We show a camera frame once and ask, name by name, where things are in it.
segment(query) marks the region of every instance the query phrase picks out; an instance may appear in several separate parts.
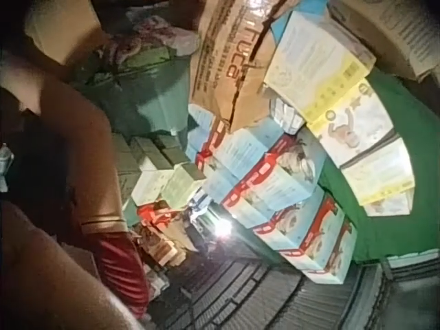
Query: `torn cardboard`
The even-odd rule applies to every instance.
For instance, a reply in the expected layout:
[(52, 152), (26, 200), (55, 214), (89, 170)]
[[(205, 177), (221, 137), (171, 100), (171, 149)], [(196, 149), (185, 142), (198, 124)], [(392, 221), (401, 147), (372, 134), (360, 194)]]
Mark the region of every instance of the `torn cardboard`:
[(420, 1), (330, 0), (329, 10), (371, 48), (384, 71), (421, 80), (440, 63), (439, 27)]
[(42, 53), (67, 66), (87, 57), (107, 39), (89, 0), (35, 1), (25, 33)]
[(206, 0), (200, 50), (191, 60), (191, 102), (228, 123), (230, 131), (269, 114), (259, 95), (275, 50), (270, 20), (299, 1)]

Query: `person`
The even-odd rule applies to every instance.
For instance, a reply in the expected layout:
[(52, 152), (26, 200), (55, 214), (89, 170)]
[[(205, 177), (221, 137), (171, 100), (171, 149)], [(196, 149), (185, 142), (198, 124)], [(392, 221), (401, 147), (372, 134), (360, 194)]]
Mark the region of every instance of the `person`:
[(148, 289), (122, 215), (107, 118), (73, 88), (28, 62), (2, 53), (0, 63), (0, 87), (20, 102), (21, 111), (29, 109), (65, 141), (73, 192), (69, 215), (95, 256), (102, 283), (113, 292), (16, 205), (2, 200), (3, 309), (41, 320), (38, 327), (46, 329), (141, 329), (134, 317), (144, 315)]

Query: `green tarp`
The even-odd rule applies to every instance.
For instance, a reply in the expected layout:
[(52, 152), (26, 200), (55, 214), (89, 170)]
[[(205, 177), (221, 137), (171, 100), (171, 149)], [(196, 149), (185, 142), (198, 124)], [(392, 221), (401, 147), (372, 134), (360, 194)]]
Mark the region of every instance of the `green tarp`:
[(327, 160), (320, 184), (331, 191), (358, 230), (355, 261), (423, 252), (440, 246), (440, 119), (398, 79), (374, 70), (368, 81), (404, 139), (415, 174), (411, 215), (368, 217), (344, 176)]

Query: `red sleeve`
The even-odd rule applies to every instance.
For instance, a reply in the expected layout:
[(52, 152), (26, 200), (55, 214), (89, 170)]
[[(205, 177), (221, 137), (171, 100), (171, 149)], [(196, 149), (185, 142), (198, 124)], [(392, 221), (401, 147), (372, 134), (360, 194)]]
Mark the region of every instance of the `red sleeve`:
[(128, 233), (88, 234), (87, 242), (95, 256), (101, 281), (140, 318), (149, 303), (146, 277)]

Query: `bright light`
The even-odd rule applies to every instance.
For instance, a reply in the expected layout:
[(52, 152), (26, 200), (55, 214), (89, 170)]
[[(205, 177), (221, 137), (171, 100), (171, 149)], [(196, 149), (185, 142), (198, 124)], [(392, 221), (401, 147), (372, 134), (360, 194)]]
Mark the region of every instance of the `bright light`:
[(218, 237), (228, 237), (232, 231), (232, 224), (225, 219), (219, 219), (215, 223), (215, 235)]

